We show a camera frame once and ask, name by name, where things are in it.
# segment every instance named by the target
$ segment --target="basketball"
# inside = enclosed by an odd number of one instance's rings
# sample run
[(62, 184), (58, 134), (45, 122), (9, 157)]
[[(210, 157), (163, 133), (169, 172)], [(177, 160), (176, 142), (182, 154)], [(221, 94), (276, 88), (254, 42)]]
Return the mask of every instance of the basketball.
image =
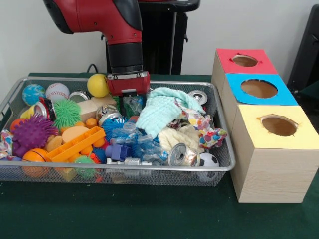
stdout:
[[(23, 162), (49, 162), (47, 157), (48, 152), (41, 148), (35, 148), (27, 153), (22, 158)], [(40, 178), (47, 175), (49, 172), (48, 167), (32, 167), (32, 166), (23, 166), (24, 173), (31, 178)]]

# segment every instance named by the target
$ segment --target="wire mesh basket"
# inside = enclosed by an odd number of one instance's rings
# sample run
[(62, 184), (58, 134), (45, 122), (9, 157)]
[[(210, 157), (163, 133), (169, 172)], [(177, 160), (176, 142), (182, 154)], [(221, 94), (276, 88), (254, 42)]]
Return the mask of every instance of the wire mesh basket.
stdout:
[[(27, 109), (22, 100), (22, 90), (27, 85), (39, 84), (47, 88), (52, 83), (62, 82), (72, 92), (79, 89), (85, 90), (87, 80), (84, 78), (57, 77), (26, 77), (20, 79), (0, 105), (0, 130), (8, 129), (13, 120)], [(213, 119), (212, 126), (227, 130), (218, 92), (212, 84), (203, 82), (151, 82), (151, 88), (158, 87), (169, 87), (186, 93), (193, 90), (204, 91), (208, 96), (206, 112)], [(209, 152), (216, 156), (219, 167), (35, 163), (0, 160), (0, 180), (216, 186), (225, 172), (235, 166), (230, 137), (226, 137), (220, 148), (213, 148)], [(81, 172), (91, 172), (91, 177), (83, 178)]]

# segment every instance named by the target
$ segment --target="green spiky ball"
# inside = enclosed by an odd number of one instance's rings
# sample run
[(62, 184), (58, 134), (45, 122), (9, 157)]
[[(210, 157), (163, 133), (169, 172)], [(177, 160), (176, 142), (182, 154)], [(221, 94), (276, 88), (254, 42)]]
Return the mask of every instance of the green spiky ball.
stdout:
[(56, 120), (54, 126), (61, 130), (62, 128), (73, 127), (81, 121), (81, 108), (72, 100), (59, 100), (54, 103)]
[[(75, 160), (75, 163), (94, 163), (94, 161), (87, 156), (81, 156)], [(75, 171), (83, 179), (93, 178), (96, 173), (95, 168), (77, 168)]]

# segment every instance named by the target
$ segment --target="yellow ball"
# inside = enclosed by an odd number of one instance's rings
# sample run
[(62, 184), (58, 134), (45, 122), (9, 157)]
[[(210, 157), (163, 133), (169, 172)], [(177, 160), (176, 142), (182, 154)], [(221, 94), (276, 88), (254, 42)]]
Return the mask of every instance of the yellow ball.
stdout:
[(95, 74), (91, 76), (88, 80), (88, 90), (95, 97), (105, 97), (110, 92), (105, 75)]

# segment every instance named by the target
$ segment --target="towel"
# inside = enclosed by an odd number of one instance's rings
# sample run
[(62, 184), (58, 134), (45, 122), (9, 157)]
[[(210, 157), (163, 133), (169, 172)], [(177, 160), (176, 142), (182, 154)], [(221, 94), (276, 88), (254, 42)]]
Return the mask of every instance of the towel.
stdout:
[(162, 129), (182, 113), (181, 108), (175, 104), (175, 100), (189, 109), (205, 113), (197, 100), (184, 91), (160, 87), (149, 94), (146, 106), (136, 122), (136, 128), (143, 129), (152, 138), (156, 138)]

